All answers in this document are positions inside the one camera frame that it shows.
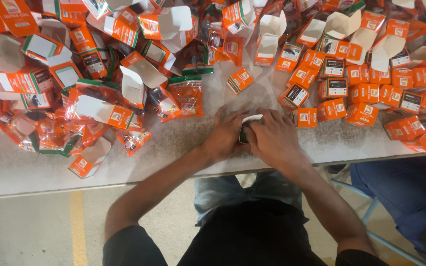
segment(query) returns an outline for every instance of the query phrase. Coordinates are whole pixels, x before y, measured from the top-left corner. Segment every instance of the speckled table surface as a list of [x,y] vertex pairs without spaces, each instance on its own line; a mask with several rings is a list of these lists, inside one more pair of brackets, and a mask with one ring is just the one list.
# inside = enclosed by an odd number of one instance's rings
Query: speckled table surface
[[[243,63],[248,60],[244,53]],[[145,128],[152,137],[145,146],[129,158],[121,142],[107,135],[113,146],[98,172],[90,178],[79,179],[67,169],[74,158],[27,152],[0,132],[0,197],[141,181],[201,144],[212,130],[216,110],[223,104],[227,104],[228,111],[265,107],[290,114],[276,100],[285,89],[288,73],[264,68],[250,87],[235,95],[226,86],[226,79],[239,68],[229,62],[215,64],[214,68],[214,74],[203,75],[204,117],[174,119],[161,124],[154,113],[147,113]],[[316,104],[316,86],[309,91],[311,97],[305,107]],[[391,120],[392,117],[379,114],[374,126],[366,128],[352,126],[342,119],[319,123],[317,128],[298,130],[300,145],[315,164],[412,154],[402,143],[390,141],[387,137],[382,125]],[[252,154],[243,154],[196,175],[253,172],[264,168],[269,166]]]

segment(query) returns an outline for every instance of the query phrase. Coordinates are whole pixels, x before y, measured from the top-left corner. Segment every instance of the hand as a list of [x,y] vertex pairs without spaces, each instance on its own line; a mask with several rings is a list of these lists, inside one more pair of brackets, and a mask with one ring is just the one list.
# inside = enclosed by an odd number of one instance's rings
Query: hand
[[264,124],[252,121],[245,128],[251,152],[285,177],[292,178],[310,162],[300,150],[297,129],[291,118],[276,110],[259,108]]
[[239,110],[229,114],[222,121],[226,105],[222,106],[214,116],[213,132],[200,146],[204,154],[210,156],[212,163],[217,163],[240,153],[250,151],[249,144],[239,143],[242,120],[248,115],[248,110]]

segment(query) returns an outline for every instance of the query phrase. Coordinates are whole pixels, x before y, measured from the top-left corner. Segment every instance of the logo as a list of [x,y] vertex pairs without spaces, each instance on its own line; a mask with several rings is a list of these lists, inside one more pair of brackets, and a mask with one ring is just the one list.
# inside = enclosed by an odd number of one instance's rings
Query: logo
[[21,10],[14,0],[2,0],[1,3],[9,14],[21,13]]

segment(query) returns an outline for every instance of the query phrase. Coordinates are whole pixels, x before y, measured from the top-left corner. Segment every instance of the blue jeans leg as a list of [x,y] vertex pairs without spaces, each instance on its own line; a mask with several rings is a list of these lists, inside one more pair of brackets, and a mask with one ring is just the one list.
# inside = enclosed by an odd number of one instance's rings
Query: blue jeans leg
[[396,229],[421,253],[418,236],[426,227],[426,167],[397,159],[352,164],[352,185],[377,197],[394,219]]

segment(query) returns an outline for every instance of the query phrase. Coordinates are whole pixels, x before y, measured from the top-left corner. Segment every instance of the chair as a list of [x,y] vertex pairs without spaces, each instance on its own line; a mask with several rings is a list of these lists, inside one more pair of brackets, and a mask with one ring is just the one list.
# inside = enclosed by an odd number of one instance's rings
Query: chair
[[[357,188],[353,187],[350,184],[347,184],[345,182],[341,182],[338,181],[337,179],[340,178],[344,178],[344,177],[349,177],[349,165],[346,166],[346,168],[344,170],[342,170],[340,173],[338,173],[335,177],[333,177],[331,179],[331,183],[335,184],[335,185],[339,185],[342,187],[345,187],[351,191],[353,191],[354,193],[357,193],[365,198],[368,199],[372,199],[373,201],[371,202],[371,204],[369,205],[366,213],[363,216],[363,223],[367,224],[367,222],[369,221],[369,218],[371,217],[371,215],[374,212],[374,209],[377,207],[378,204],[380,204],[381,202],[376,198],[376,197],[370,197],[368,195],[366,195],[364,192],[362,192],[361,190],[358,190]],[[399,248],[398,246],[390,243],[389,241],[387,241],[386,239],[383,239],[382,237],[374,234],[373,232],[367,230],[367,234],[373,238],[374,240],[378,241],[379,243],[381,243],[382,245],[385,245],[386,247],[388,247],[389,249],[397,252],[398,254],[400,254],[401,256],[405,257],[406,259],[410,260],[411,262],[417,264],[418,266],[426,266],[426,261],[422,261],[419,258],[413,256],[412,254],[410,254],[409,252]]]

